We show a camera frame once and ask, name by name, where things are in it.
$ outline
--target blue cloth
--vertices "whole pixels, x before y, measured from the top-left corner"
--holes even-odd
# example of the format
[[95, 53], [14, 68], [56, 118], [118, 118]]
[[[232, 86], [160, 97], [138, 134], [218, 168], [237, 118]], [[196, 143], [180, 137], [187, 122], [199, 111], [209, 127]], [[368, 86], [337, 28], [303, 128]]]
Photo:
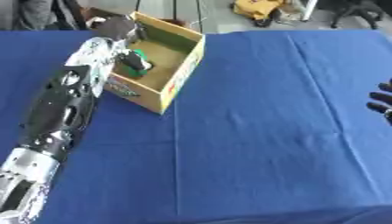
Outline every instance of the blue cloth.
[[[1, 160], [89, 37], [0, 33]], [[208, 35], [163, 116], [104, 94], [38, 223], [390, 223], [392, 129], [365, 104], [391, 61], [376, 31]]]

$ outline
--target floor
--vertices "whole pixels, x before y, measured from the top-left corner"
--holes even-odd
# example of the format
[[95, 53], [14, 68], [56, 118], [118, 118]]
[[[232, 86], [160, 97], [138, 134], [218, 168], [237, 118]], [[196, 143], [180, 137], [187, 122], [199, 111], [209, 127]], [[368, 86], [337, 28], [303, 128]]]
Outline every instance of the floor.
[[[172, 18], [172, 0], [141, 0], [139, 10], [155, 18]], [[249, 19], [234, 14], [228, 7], [233, 0], [196, 0], [177, 1], [178, 18], [185, 20], [195, 31], [204, 33], [227, 33], [249, 30], [266, 30], [254, 27]], [[80, 0], [84, 6], [94, 6], [108, 11], [129, 13], [134, 11], [137, 0]], [[331, 30], [329, 27], [333, 13], [328, 10], [315, 10], [308, 22], [274, 23], [267, 30]], [[378, 23], [380, 30], [392, 37], [392, 18], [386, 16]], [[360, 17], [346, 17], [339, 24], [340, 29], [368, 29], [368, 24]]]

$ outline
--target cardboard box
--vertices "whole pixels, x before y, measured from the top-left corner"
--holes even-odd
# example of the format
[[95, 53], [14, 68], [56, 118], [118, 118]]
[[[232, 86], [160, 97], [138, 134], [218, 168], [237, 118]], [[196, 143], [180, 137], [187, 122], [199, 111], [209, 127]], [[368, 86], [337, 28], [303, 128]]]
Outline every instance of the cardboard box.
[[154, 63], [154, 68], [142, 78], [133, 79], [121, 66], [116, 66], [105, 88], [163, 114], [203, 58], [205, 37], [138, 12], [131, 16], [145, 26], [148, 39], [130, 48], [141, 49]]

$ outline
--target leg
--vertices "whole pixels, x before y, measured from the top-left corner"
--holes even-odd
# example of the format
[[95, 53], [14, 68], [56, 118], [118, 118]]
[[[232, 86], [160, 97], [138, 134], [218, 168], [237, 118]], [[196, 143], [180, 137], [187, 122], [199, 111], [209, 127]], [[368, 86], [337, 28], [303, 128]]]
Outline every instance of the leg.
[[332, 24], [331, 24], [331, 28], [336, 29], [338, 28], [338, 22], [341, 18], [349, 16], [350, 14], [352, 14], [355, 11], [355, 8], [350, 7], [350, 8], [346, 8], [344, 10], [342, 10], [341, 12], [339, 12], [338, 14], [336, 14], [336, 16], [333, 18]]
[[369, 15], [366, 11], [364, 11], [364, 10], [358, 10], [358, 14], [359, 14], [362, 18], [364, 18], [364, 19], [370, 24], [370, 27], [371, 27], [373, 30], [377, 30], [378, 26], [377, 26], [377, 24], [375, 23], [375, 19], [372, 18], [372, 16], [370, 16], [370, 15]]
[[316, 7], [317, 1], [318, 0], [309, 0], [304, 11], [304, 16], [302, 17], [302, 21], [308, 21], [309, 18], [311, 18], [314, 8]]

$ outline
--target printed label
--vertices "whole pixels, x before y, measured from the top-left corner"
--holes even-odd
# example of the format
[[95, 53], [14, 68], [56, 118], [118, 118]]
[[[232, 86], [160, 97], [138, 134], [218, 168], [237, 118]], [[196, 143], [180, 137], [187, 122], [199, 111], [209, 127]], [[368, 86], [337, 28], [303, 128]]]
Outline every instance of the printed label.
[[130, 96], [139, 97], [140, 96], [140, 94], [138, 94], [137, 92], [130, 89], [130, 87], [128, 85], [122, 83], [120, 80], [118, 80], [113, 75], [110, 75], [108, 77], [107, 83], [108, 83], [109, 87], [112, 90], [114, 90], [121, 97], [130, 97]]

